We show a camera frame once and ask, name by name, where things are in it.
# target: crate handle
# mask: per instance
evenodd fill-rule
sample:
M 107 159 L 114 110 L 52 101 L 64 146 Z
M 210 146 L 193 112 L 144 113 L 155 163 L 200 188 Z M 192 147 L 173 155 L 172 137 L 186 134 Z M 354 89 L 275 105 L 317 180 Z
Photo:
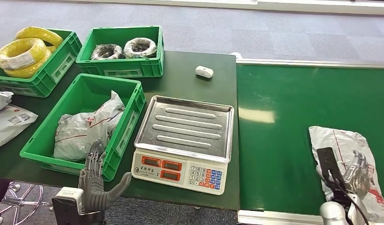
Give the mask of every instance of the crate handle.
M 135 111 L 132 111 L 132 114 L 131 114 L 130 120 L 128 121 L 126 130 L 124 131 L 124 134 L 121 137 L 121 141 L 120 141 L 119 145 L 116 148 L 117 153 L 120 156 L 124 152 L 124 150 L 126 149 L 126 143 L 127 143 L 126 140 L 130 139 L 130 136 L 131 136 L 131 133 L 132 133 L 131 131 L 133 130 L 132 128 L 134 127 L 134 125 L 136 123 L 137 115 L 138 114 Z
M 66 73 L 66 71 L 69 69 L 69 67 L 73 64 L 74 61 L 75 56 L 69 53 L 66 58 L 62 61 L 62 63 L 58 66 L 58 68 L 53 72 L 52 78 L 54 79 L 55 83 L 57 83 L 63 77 L 63 75 Z
M 126 69 L 126 70 L 104 70 L 105 76 L 110 77 L 132 77 L 132 76 L 143 76 L 140 69 Z

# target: yellow cable coil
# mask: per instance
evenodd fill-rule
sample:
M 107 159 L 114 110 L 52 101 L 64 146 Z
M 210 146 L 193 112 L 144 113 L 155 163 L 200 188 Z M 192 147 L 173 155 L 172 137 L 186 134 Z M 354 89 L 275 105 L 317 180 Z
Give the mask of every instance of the yellow cable coil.
M 63 39 L 58 34 L 40 27 L 23 28 L 16 34 L 15 38 L 39 38 L 43 41 L 52 44 L 53 46 L 55 46 L 55 48 L 58 48 L 59 45 L 63 42 Z
M 4 72 L 11 77 L 17 77 L 17 78 L 31 78 L 38 69 L 49 59 L 51 56 L 51 52 L 46 49 L 45 50 L 45 56 L 40 59 L 40 61 L 36 62 L 35 64 L 23 68 L 23 69 L 17 69 L 17 70 L 4 70 Z
M 51 53 L 54 53 L 54 51 L 56 50 L 56 47 L 55 47 L 55 46 L 47 46 L 47 49 L 48 49 Z
M 44 41 L 38 38 L 15 40 L 0 49 L 0 68 L 26 68 L 42 59 L 46 50 Z

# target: white plastic mailer bag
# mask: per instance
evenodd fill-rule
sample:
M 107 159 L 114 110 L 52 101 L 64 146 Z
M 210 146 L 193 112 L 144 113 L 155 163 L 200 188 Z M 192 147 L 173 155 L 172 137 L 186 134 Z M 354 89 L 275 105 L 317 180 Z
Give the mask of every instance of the white plastic mailer bag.
M 30 124 L 37 115 L 15 105 L 7 105 L 0 110 L 0 146 L 8 143 Z
M 54 158 L 84 160 L 97 139 L 106 147 L 109 142 L 108 123 L 118 115 L 121 108 L 124 108 L 122 100 L 112 91 L 111 99 L 95 112 L 63 115 L 55 134 Z
M 376 223 L 384 223 L 384 198 L 378 183 L 374 156 L 366 138 L 357 132 L 318 126 L 309 127 L 309 135 L 313 156 L 317 164 L 320 166 L 317 149 L 332 147 L 341 174 L 345 174 L 349 166 L 354 163 L 356 152 L 365 155 L 368 164 L 369 189 L 363 198 L 359 197 L 362 198 L 361 200 L 367 209 L 367 219 Z M 326 200 L 329 201 L 333 193 L 323 181 L 322 189 Z
M 11 102 L 13 95 L 14 94 L 9 91 L 0 91 L 0 110 Z

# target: plastic bag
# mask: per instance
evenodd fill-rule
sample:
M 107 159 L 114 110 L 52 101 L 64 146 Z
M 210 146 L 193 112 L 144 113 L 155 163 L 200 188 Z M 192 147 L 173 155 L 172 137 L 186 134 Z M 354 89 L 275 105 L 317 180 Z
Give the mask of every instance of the plastic bag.
M 9 91 L 0 91 L 0 110 L 11 102 L 13 95 L 14 94 Z
M 367 209 L 368 215 L 366 217 L 369 221 L 384 223 L 384 198 L 378 183 L 376 163 L 366 138 L 357 132 L 318 126 L 309 127 L 309 135 L 313 156 L 317 164 L 320 166 L 317 149 L 332 147 L 341 174 L 345 174 L 347 169 L 356 163 L 356 152 L 365 155 L 369 172 L 369 190 L 362 198 L 362 202 Z M 329 201 L 333 193 L 323 181 L 322 189 L 326 200 Z
M 117 60 L 123 59 L 120 46 L 113 44 L 97 45 L 91 54 L 91 60 Z
M 123 102 L 119 95 L 112 91 L 111 99 L 95 112 L 63 115 L 55 134 L 54 158 L 67 161 L 84 160 L 97 139 L 106 147 L 109 141 L 108 123 L 118 115 L 121 108 L 124 108 Z
M 124 46 L 124 55 L 127 59 L 154 58 L 156 52 L 156 43 L 144 37 L 134 38 Z
M 107 133 L 109 134 L 109 137 L 113 136 L 114 130 L 117 127 L 117 124 L 119 124 L 119 121 L 123 115 L 124 108 L 119 108 L 117 113 L 114 115 L 114 117 L 108 121 L 107 123 Z
M 7 105 L 0 111 L 0 146 L 11 141 L 30 124 L 37 115 L 15 105 Z

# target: red display screen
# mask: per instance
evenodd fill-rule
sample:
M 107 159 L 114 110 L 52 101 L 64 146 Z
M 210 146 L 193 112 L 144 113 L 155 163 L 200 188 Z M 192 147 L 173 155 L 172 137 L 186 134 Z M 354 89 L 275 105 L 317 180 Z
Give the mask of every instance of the red display screen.
M 158 161 L 156 160 L 151 160 L 151 159 L 145 159 L 145 164 L 148 164 L 148 165 L 154 165 L 154 166 L 158 166 Z
M 172 180 L 178 180 L 178 175 L 177 174 L 171 174 L 171 173 L 163 173 L 164 178 L 172 179 Z
M 180 170 L 180 166 L 179 165 L 175 165 L 175 164 L 172 164 L 172 163 L 164 163 L 163 167 L 166 168 L 166 169 L 172 169 L 172 170 L 177 170 L 177 171 Z

